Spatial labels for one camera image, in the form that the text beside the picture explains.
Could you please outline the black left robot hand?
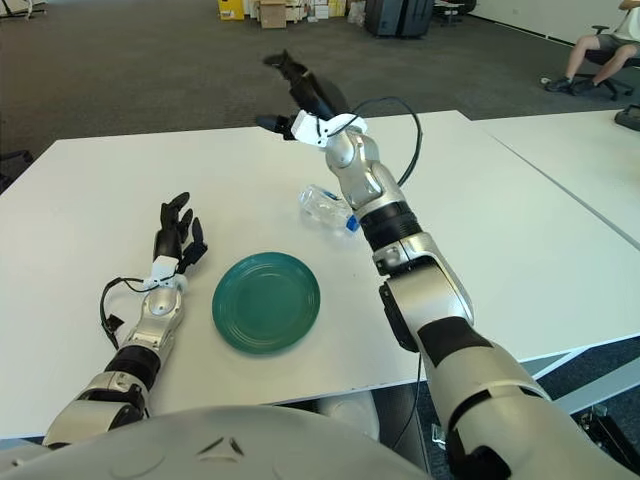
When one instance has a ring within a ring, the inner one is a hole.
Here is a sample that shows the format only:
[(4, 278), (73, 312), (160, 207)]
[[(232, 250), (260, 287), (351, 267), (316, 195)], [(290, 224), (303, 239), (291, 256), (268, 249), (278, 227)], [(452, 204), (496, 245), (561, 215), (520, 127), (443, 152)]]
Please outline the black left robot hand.
[(143, 281), (143, 290), (156, 288), (187, 288), (186, 270), (195, 265), (208, 251), (200, 220), (191, 208), (181, 210), (190, 199), (188, 192), (177, 195), (160, 210), (160, 229), (154, 239), (150, 276)]

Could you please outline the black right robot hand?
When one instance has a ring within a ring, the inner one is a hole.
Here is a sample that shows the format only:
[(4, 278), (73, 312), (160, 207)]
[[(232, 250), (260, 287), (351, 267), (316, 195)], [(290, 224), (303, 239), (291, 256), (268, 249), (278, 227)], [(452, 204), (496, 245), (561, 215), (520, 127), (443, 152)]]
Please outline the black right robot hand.
[(265, 57), (263, 64), (275, 68), (289, 83), (289, 94), (299, 111), (289, 116), (258, 115), (258, 127), (281, 135), (284, 140), (320, 148), (342, 131), (367, 132), (365, 120), (349, 107), (338, 87), (294, 60), (287, 50)]

